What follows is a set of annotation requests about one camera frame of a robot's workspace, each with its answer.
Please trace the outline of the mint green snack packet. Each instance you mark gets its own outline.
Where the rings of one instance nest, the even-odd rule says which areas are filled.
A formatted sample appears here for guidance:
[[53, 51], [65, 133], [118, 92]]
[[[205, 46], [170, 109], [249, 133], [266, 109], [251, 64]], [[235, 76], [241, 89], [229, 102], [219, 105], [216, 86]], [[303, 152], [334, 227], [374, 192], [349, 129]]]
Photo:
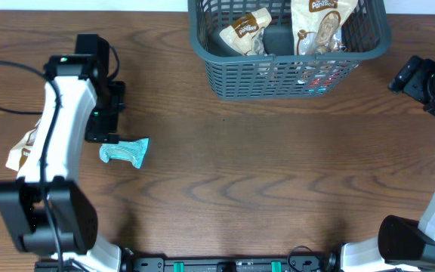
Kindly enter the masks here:
[[130, 162], [135, 168], [140, 168], [149, 146], [149, 138], [142, 138], [136, 141], [120, 141], [117, 144], [102, 144], [100, 148], [100, 159], [108, 163], [117, 159]]

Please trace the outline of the beige brown snack bag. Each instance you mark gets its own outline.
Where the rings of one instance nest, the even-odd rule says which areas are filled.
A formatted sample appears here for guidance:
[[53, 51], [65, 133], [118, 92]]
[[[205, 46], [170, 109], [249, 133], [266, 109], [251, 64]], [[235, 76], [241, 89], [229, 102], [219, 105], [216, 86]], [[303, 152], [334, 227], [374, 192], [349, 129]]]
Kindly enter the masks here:
[[357, 0], [291, 0], [294, 54], [343, 51], [341, 27], [357, 4]]
[[40, 122], [41, 120], [37, 121], [34, 128], [25, 133], [23, 138], [10, 150], [5, 163], [6, 168], [18, 172], [25, 164], [35, 142]]

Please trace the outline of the blue multicolour snack pack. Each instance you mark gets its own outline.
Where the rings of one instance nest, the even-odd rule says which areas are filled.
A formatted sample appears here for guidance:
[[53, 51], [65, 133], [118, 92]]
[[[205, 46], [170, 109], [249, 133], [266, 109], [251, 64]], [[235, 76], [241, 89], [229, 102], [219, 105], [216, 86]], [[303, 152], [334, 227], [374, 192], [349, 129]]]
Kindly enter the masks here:
[[297, 86], [307, 94], [325, 94], [359, 66], [359, 61], [325, 60], [300, 63], [297, 67]]

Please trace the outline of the beige snack bag top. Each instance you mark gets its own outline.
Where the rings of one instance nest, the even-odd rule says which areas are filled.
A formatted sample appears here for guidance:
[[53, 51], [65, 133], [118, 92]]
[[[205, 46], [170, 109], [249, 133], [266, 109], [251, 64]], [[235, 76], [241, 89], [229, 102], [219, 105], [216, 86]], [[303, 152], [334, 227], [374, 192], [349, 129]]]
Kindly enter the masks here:
[[265, 55], [264, 30], [272, 17], [267, 8], [252, 11], [223, 29], [219, 36], [226, 45], [243, 56]]

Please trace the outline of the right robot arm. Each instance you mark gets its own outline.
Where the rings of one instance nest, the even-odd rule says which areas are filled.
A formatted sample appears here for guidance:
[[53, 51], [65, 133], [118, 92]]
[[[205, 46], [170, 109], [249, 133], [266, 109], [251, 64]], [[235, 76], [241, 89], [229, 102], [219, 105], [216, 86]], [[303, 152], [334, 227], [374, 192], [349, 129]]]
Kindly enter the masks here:
[[[435, 61], [412, 56], [389, 84], [435, 116]], [[324, 260], [326, 271], [435, 271], [435, 191], [417, 221], [388, 215], [376, 237], [345, 243]]]

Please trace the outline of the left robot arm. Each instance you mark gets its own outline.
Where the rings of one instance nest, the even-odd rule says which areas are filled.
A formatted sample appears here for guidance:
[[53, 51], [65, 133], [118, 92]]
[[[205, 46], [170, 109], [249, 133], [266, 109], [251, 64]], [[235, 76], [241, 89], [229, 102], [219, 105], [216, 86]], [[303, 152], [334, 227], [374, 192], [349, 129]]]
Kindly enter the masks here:
[[57, 271], [130, 271], [131, 253], [98, 232], [97, 213], [79, 189], [84, 141], [115, 144], [124, 82], [110, 72], [116, 51], [80, 34], [72, 54], [42, 73], [45, 105], [30, 154], [14, 181], [0, 181], [0, 214], [19, 252], [49, 258]]

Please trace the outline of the grey plastic basket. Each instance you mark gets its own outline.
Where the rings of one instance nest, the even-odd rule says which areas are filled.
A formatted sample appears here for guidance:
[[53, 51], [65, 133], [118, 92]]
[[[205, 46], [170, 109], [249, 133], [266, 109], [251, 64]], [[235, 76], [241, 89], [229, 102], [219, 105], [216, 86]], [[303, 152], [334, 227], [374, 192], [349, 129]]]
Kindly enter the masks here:
[[[344, 51], [315, 55], [295, 55], [291, 0], [279, 1], [198, 1], [189, 0], [190, 42], [205, 61], [212, 91], [224, 100], [318, 97], [297, 86], [300, 63], [325, 60], [359, 61], [384, 54], [391, 44], [384, 3], [359, 0], [341, 27]], [[242, 56], [219, 36], [240, 17], [267, 8], [272, 17], [264, 30], [265, 55]]]

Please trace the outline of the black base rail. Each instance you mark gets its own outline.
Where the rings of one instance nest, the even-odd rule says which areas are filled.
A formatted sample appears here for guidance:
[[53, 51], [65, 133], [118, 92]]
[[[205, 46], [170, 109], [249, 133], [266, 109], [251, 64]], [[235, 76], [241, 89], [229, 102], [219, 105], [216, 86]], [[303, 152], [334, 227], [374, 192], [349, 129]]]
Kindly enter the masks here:
[[326, 271], [321, 261], [312, 255], [286, 258], [241, 259], [164, 259], [138, 258], [123, 265], [121, 271], [132, 272], [292, 272]]

